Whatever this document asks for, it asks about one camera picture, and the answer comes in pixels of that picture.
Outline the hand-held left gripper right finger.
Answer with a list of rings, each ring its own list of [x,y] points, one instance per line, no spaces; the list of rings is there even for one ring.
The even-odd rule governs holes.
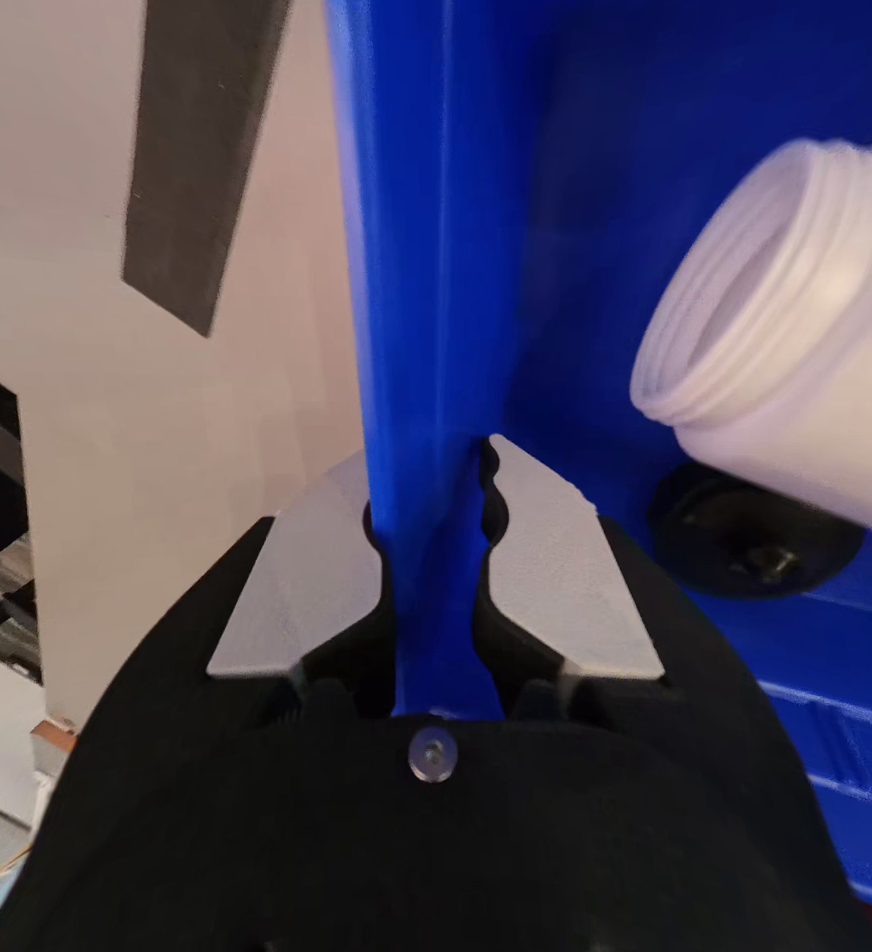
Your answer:
[[[666,670],[599,513],[571,482],[508,438],[482,442],[487,540],[472,622],[503,714],[533,687],[567,716],[576,700],[668,698]]]

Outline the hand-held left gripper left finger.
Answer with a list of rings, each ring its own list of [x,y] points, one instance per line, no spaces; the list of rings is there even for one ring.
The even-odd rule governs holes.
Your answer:
[[[395,601],[366,458],[347,457],[280,509],[206,667],[217,680],[335,680],[367,718],[395,706]]]

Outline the black bottle lid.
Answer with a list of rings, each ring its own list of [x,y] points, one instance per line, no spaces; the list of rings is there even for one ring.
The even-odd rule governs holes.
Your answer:
[[[655,561],[687,589],[733,600],[812,591],[858,555],[865,528],[697,462],[657,483],[646,509]]]

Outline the white bottle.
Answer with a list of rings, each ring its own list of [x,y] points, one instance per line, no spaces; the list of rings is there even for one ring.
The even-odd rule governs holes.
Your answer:
[[[872,147],[796,140],[737,184],[629,392],[693,460],[872,530]]]

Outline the blue plastic bin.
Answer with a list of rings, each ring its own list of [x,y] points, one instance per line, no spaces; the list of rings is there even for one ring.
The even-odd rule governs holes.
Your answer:
[[[637,352],[692,244],[764,158],[800,139],[872,147],[872,1],[325,8],[395,711],[499,718],[472,638],[483,440],[574,484],[606,534],[665,571],[646,509],[697,461],[633,405]],[[765,690],[872,904],[863,528],[855,559],[799,595],[709,596],[665,572],[676,607],[702,609]]]

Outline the black tape rectangle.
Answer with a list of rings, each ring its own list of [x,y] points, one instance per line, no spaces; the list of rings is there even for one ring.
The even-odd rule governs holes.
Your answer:
[[[210,335],[287,1],[148,1],[122,280]]]

